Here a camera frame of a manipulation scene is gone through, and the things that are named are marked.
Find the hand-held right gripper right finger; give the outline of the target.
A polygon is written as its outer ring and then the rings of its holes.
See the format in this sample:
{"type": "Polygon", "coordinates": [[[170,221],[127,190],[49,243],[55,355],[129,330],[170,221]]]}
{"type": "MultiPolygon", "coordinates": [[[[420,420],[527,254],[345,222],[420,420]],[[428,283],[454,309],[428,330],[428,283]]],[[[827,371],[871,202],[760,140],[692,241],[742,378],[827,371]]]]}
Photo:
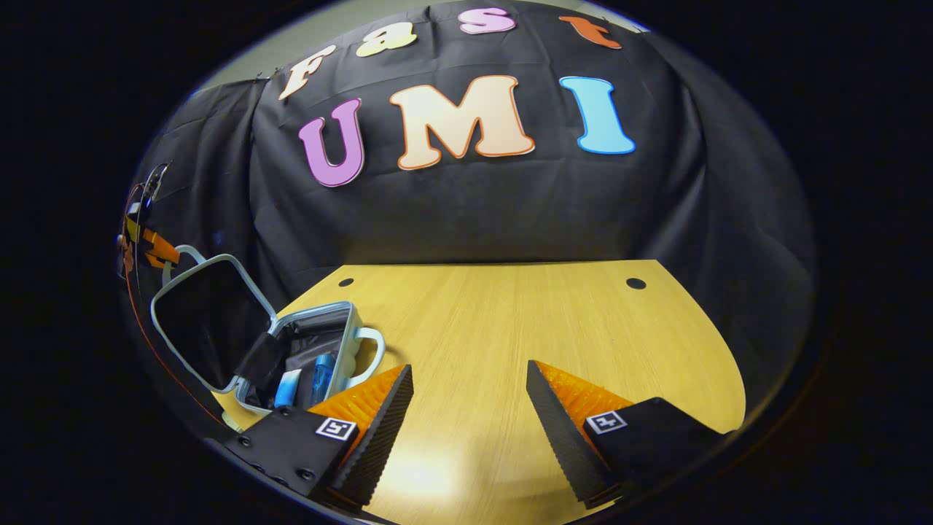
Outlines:
{"type": "Polygon", "coordinates": [[[574,496],[589,509],[659,489],[727,437],[662,397],[631,402],[534,359],[526,391],[574,496]]]}

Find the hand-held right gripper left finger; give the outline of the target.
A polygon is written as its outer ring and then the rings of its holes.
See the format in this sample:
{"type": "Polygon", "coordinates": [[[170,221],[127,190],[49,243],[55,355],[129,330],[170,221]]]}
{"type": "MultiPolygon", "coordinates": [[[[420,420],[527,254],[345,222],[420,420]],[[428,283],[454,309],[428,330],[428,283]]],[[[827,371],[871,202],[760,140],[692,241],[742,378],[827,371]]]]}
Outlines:
{"type": "Polygon", "coordinates": [[[396,366],[313,408],[274,409],[221,451],[270,485],[359,512],[370,504],[413,395],[411,365],[396,366]]]}

